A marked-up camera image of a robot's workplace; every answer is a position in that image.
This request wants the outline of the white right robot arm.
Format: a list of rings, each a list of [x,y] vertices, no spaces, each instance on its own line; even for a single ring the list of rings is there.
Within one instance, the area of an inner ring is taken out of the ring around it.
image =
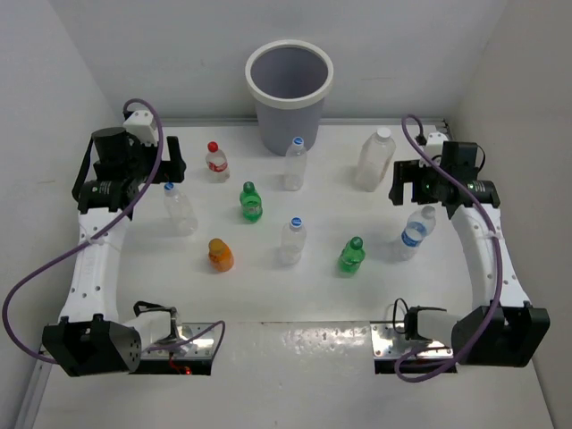
[[[501,235],[500,198],[491,181],[480,181],[474,160],[444,156],[439,165],[397,161],[389,198],[403,203],[404,186],[420,209],[399,238],[408,253],[418,250],[434,222],[433,204],[447,211],[461,242],[473,293],[473,309],[457,316],[439,307],[410,307],[402,334],[410,341],[435,340],[450,346],[453,362],[470,366],[524,367],[551,320],[534,307],[514,273]]]

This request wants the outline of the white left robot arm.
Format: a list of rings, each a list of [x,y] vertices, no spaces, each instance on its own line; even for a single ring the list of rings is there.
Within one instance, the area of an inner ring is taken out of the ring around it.
[[[156,158],[156,145],[123,127],[92,133],[72,188],[78,204],[80,242],[68,298],[57,324],[47,325],[42,343],[71,377],[132,373],[144,350],[178,340],[176,309],[139,301],[135,316],[121,323],[117,287],[122,244],[133,214],[126,209],[147,180],[184,179],[179,140],[166,139],[169,160]]]

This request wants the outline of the water bottle blue label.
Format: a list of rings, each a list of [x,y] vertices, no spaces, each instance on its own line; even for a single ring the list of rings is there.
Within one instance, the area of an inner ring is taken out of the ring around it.
[[[399,237],[390,247],[390,261],[398,263],[412,259],[436,225],[434,206],[422,206],[413,212]]]

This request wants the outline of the large clear bottle white cap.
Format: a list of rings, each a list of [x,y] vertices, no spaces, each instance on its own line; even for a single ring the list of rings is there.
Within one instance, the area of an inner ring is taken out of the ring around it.
[[[355,175],[356,185],[365,191],[373,192],[387,173],[396,143],[391,130],[380,127],[362,146]]]

